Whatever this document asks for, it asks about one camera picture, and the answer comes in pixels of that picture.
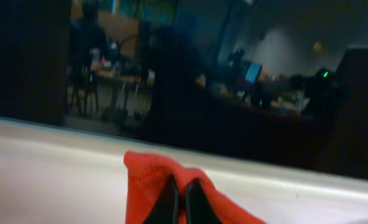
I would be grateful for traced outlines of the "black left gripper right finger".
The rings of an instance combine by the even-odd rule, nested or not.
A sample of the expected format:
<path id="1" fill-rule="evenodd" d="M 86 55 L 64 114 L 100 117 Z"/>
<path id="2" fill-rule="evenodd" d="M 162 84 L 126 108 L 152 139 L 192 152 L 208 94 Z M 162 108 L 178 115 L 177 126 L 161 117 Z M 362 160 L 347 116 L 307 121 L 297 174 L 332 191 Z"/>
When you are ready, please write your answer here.
<path id="1" fill-rule="evenodd" d="M 222 224 L 205 194 L 199 179 L 194 179 L 185 191 L 187 224 Z"/>

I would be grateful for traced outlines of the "orange FRAM t-shirt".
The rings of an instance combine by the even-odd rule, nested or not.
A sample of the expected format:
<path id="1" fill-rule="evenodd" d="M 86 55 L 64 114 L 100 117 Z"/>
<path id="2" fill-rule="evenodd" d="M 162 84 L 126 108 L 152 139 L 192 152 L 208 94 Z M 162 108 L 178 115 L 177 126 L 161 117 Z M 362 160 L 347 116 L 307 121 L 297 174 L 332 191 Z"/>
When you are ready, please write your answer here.
<path id="1" fill-rule="evenodd" d="M 161 193 L 167 178 L 173 175 L 179 189 L 178 224 L 186 223 L 185 191 L 199 179 L 211 207 L 222 223 L 263 223 L 220 193 L 200 169 L 184 167 L 165 156 L 128 151 L 124 156 L 128 170 L 126 223 L 143 223 Z"/>

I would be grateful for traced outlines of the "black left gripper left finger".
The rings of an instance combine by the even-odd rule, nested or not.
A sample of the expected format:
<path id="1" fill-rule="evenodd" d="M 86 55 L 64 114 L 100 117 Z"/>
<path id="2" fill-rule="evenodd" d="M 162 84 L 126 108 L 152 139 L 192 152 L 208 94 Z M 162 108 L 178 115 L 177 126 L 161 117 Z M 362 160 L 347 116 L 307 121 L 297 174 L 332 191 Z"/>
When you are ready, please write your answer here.
<path id="1" fill-rule="evenodd" d="M 179 198 L 176 180 L 170 175 L 143 224 L 178 224 Z"/>

